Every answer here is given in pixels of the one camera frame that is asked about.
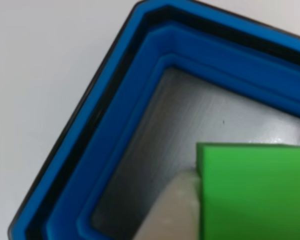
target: white background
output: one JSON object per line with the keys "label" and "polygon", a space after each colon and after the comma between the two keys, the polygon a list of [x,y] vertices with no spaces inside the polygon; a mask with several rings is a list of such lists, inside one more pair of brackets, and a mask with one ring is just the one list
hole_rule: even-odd
{"label": "white background", "polygon": [[[136,0],[0,0],[0,240]],[[206,0],[300,35],[300,0]]]}

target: black plastic edge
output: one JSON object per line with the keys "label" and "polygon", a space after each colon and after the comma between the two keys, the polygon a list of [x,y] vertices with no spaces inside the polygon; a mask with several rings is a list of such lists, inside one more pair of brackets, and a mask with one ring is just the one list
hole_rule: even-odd
{"label": "black plastic edge", "polygon": [[58,139],[56,140],[55,144],[53,145],[49,155],[47,156],[46,160],[44,161],[41,169],[39,170],[37,176],[35,177],[30,189],[28,190],[28,192],[26,193],[20,207],[18,208],[16,214],[14,215],[9,227],[8,227],[8,239],[9,240],[13,240],[13,236],[12,236],[12,230],[13,230],[13,227],[17,221],[17,219],[19,218],[21,212],[23,211],[23,209],[25,208],[27,202],[29,201],[31,195],[33,194],[33,192],[35,191],[37,185],[39,184],[39,182],[41,181],[43,175],[45,174],[47,168],[49,167],[51,161],[53,160],[54,156],[56,155],[59,147],[61,146],[62,142],[64,141],[71,125],[73,124],[73,122],[75,121],[80,109],[82,108],[82,106],[84,105],[88,95],[90,94],[92,88],[94,87],[94,85],[96,84],[101,72],[103,71],[105,65],[107,64],[108,62],[108,59],[110,58],[112,52],[114,51],[116,45],[117,45],[117,42],[119,41],[122,33],[124,32],[125,28],[126,28],[126,25],[128,24],[131,16],[133,15],[134,11],[136,10],[136,8],[142,4],[143,2],[145,2],[146,0],[141,0],[139,2],[137,2],[132,10],[130,11],[127,19],[125,20],[125,22],[123,23],[121,29],[119,30],[117,36],[115,37],[112,45],[110,46],[110,49],[108,50],[108,52],[106,53],[104,59],[102,60],[100,66],[98,67],[95,75],[93,76],[91,82],[88,84],[82,98],[80,99],[79,103],[77,104],[77,106],[75,107],[70,119],[68,120],[68,122],[66,123],[65,127],[63,128],[61,134],[59,135]]}

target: white object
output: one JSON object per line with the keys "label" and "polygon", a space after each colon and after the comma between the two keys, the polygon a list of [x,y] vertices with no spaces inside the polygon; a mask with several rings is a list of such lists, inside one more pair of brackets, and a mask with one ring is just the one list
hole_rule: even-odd
{"label": "white object", "polygon": [[134,240],[198,240],[200,186],[195,171],[176,176],[152,206]]}

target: brushed metal surface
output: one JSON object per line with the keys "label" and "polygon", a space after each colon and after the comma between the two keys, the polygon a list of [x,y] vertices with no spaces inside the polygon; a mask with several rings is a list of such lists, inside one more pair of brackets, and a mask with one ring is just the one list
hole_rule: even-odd
{"label": "brushed metal surface", "polygon": [[93,227],[130,240],[165,185],[195,168],[197,142],[300,145],[300,118],[166,70],[92,213]]}

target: green block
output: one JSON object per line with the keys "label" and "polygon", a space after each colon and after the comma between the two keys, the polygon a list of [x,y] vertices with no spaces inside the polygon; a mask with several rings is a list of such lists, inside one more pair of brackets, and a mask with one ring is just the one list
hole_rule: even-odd
{"label": "green block", "polygon": [[300,147],[198,144],[202,240],[300,240]]}

